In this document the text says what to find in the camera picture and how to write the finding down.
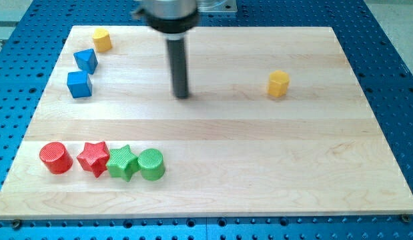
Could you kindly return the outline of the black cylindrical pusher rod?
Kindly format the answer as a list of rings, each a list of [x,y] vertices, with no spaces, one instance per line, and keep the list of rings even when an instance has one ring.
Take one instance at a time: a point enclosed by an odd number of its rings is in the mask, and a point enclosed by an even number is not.
[[[184,36],[166,39],[173,95],[178,99],[189,97]]]

